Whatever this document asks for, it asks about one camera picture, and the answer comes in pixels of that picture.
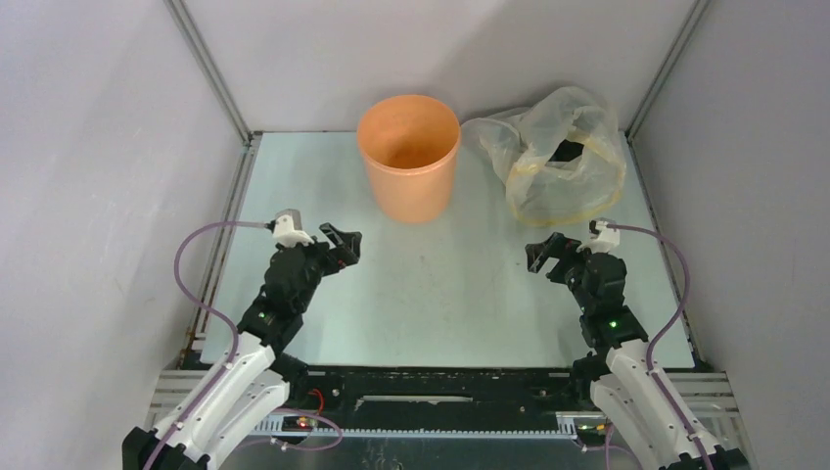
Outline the right small circuit board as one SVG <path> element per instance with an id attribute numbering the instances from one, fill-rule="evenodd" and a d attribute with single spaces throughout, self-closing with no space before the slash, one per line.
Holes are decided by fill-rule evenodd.
<path id="1" fill-rule="evenodd" d="M 607 434 L 612 428 L 613 425 L 609 422 L 578 424 L 576 426 L 576 433 L 578 435 L 587 434 L 599 436 Z"/>

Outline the orange plastic trash bin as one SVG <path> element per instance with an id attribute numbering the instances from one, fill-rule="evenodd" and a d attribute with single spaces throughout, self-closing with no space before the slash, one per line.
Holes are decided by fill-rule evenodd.
<path id="1" fill-rule="evenodd" d="M 460 123 L 447 105 L 425 95 L 387 98 L 366 111 L 356 139 L 385 215 L 422 223 L 446 209 L 461 143 Z"/>

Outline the left small circuit board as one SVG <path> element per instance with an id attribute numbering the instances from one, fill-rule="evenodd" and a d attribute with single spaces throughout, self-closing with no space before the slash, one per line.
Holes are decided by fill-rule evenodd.
<path id="1" fill-rule="evenodd" d="M 306 432 L 310 433 L 317 427 L 317 421 L 306 416 L 289 416 L 282 421 L 283 432 Z"/>

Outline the translucent yellowish plastic bag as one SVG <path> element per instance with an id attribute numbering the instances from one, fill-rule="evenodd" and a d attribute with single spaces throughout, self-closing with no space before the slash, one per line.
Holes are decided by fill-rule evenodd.
<path id="1" fill-rule="evenodd" d="M 461 130 L 464 145 L 490 163 L 507 207 L 525 225 L 581 222 L 622 194 L 627 167 L 617 114 L 580 87 L 560 87 L 531 107 L 472 118 Z M 582 143 L 582 155 L 550 163 L 563 140 Z"/>

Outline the aluminium corner post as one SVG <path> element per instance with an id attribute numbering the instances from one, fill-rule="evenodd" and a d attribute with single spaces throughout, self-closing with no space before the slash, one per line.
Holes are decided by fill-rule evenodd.
<path id="1" fill-rule="evenodd" d="M 220 108 L 229 119 L 241 141 L 245 145 L 249 145 L 254 133 L 243 118 L 231 90 L 186 2 L 182 0 L 165 0 L 164 4 L 170 12 L 173 21 L 176 23 L 197 66 L 207 80 L 207 85 L 217 99 Z"/>
<path id="2" fill-rule="evenodd" d="M 673 70 L 692 41 L 693 35 L 712 3 L 712 0 L 695 0 L 692 3 L 653 80 L 641 99 L 631 123 L 625 131 L 625 136 L 629 144 L 635 140 L 654 103 L 668 83 Z"/>

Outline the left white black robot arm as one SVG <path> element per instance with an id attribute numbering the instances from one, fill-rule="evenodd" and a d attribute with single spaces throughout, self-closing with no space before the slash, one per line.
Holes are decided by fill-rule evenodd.
<path id="1" fill-rule="evenodd" d="M 230 346 L 154 428 L 129 432 L 123 468 L 218 469 L 268 415 L 307 400 L 307 366 L 286 348 L 322 279 L 359 262 L 362 235 L 323 223 L 319 241 L 292 211 L 263 227 L 276 242 L 263 283 L 238 323 L 218 317 L 231 329 Z"/>

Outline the aluminium frame rail front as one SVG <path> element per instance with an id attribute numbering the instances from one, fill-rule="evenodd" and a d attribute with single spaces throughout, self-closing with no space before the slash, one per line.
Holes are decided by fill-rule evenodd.
<path id="1" fill-rule="evenodd" d="M 194 389 L 206 370 L 161 373 L 142 425 L 152 427 Z M 669 370 L 693 413 L 727 447 L 745 427 L 724 373 Z M 576 398 L 563 368 L 434 368 L 312 366 L 287 405 L 316 411 L 348 437 L 559 438 L 604 424 L 587 399 Z"/>

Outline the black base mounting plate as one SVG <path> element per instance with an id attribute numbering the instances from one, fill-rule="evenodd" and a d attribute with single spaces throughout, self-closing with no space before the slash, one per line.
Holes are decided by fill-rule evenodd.
<path id="1" fill-rule="evenodd" d="M 345 431 L 547 432 L 595 406 L 565 368 L 312 366 L 289 407 Z"/>

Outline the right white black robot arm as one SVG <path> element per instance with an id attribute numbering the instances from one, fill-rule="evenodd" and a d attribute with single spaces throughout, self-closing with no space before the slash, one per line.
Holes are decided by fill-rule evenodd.
<path id="1" fill-rule="evenodd" d="M 569 394 L 583 409 L 597 407 L 614 424 L 644 469 L 747 469 L 739 448 L 728 449 L 697 418 L 664 369 L 624 297 L 627 268 L 612 255 L 614 227 L 594 223 L 582 243 L 559 232 L 525 247 L 527 269 L 568 288 L 580 310 L 591 353 L 574 362 Z"/>

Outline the right aluminium corner post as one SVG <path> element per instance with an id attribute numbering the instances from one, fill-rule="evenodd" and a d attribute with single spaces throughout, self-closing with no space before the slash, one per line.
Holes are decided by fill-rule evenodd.
<path id="1" fill-rule="evenodd" d="M 692 41 L 693 35 L 712 3 L 712 0 L 695 0 L 692 3 L 653 80 L 641 99 L 631 123 L 625 131 L 625 136 L 629 144 L 635 140 L 654 103 L 668 83 L 673 70 Z"/>

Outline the left aluminium corner post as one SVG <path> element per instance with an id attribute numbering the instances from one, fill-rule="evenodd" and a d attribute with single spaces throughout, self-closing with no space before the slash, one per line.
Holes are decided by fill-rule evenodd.
<path id="1" fill-rule="evenodd" d="M 164 4 L 170 12 L 173 21 L 176 23 L 197 66 L 207 80 L 207 85 L 217 99 L 220 108 L 229 119 L 241 141 L 245 145 L 249 145 L 254 133 L 243 118 L 231 90 L 186 2 L 182 0 L 165 0 Z"/>

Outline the black trash bag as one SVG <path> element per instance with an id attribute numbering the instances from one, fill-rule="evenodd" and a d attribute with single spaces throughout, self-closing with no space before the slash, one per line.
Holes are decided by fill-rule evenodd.
<path id="1" fill-rule="evenodd" d="M 553 155 L 550 163 L 568 163 L 579 158 L 583 153 L 584 145 L 571 140 L 563 140 Z"/>

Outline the small circuit board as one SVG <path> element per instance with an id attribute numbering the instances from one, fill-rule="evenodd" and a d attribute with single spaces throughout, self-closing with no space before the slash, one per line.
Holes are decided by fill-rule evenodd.
<path id="1" fill-rule="evenodd" d="M 283 432 L 306 432 L 310 433 L 317 427 L 317 421 L 306 416 L 289 416 L 282 421 Z"/>
<path id="2" fill-rule="evenodd" d="M 578 424 L 576 426 L 576 433 L 578 435 L 587 434 L 599 436 L 607 434 L 612 428 L 613 425 L 609 422 Z"/>

